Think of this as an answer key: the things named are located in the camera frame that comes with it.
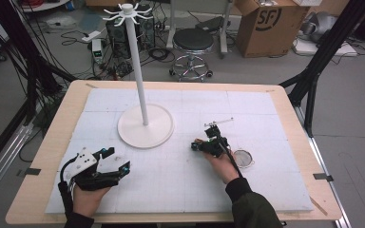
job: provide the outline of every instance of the round stool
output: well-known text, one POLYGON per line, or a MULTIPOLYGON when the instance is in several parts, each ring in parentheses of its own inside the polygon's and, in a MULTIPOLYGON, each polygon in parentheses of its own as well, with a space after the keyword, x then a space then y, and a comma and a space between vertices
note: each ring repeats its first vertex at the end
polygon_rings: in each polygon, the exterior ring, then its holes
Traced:
POLYGON ((213 37, 211 34, 197 28, 181 29, 174 34, 173 46, 186 55, 174 61, 169 71, 170 75, 179 75, 179 82, 182 79, 201 79, 203 82, 203 76, 212 77, 213 72, 209 70, 207 63, 197 56, 212 49, 213 37))

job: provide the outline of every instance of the person's left hand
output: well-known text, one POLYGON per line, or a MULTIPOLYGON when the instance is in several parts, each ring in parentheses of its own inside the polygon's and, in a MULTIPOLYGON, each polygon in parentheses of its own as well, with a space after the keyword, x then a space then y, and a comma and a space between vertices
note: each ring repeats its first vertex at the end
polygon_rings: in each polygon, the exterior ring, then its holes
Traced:
POLYGON ((84 191, 77 184, 73 188, 73 212, 91 218, 110 187, 84 191))

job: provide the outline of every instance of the sleeve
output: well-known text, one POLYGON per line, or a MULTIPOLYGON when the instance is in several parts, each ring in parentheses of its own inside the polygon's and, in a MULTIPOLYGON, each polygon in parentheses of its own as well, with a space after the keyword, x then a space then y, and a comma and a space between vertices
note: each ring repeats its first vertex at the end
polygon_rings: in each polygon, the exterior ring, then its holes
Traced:
POLYGON ((72 212, 69 214, 64 228, 90 228, 93 225, 93 222, 93 218, 72 212))
POLYGON ((277 213, 269 201, 251 190, 247 179, 231 180, 226 192, 233 202, 232 212, 238 228, 280 228, 277 213))

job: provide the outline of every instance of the hand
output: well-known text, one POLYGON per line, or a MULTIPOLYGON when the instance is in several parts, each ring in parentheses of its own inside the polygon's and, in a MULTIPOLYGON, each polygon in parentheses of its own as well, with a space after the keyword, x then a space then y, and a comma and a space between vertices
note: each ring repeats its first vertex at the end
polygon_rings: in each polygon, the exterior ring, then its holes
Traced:
POLYGON ((239 174, 225 153, 221 154, 218 158, 215 158, 206 152, 203 152, 203 155, 210 162, 215 172, 225 184, 239 177, 239 174))
POLYGON ((110 187, 84 191, 77 184, 73 188, 73 212, 91 218, 110 187))

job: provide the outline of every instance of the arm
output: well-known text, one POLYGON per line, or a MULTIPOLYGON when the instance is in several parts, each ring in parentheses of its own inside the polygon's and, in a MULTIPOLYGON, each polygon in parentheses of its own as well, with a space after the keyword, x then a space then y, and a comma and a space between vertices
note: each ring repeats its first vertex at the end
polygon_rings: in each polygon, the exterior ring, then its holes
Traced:
POLYGON ((215 158, 208 153, 203 153, 203 155, 209 160, 223 182, 227 184, 226 193, 233 202, 232 212, 236 227, 281 227, 272 205, 264 196, 251 190, 247 179, 239 178, 227 155, 222 154, 219 158, 215 158))
POLYGON ((90 228, 94 222, 92 217, 109 189, 108 187, 96 191, 83 191, 75 184, 73 212, 70 213, 65 228, 90 228))

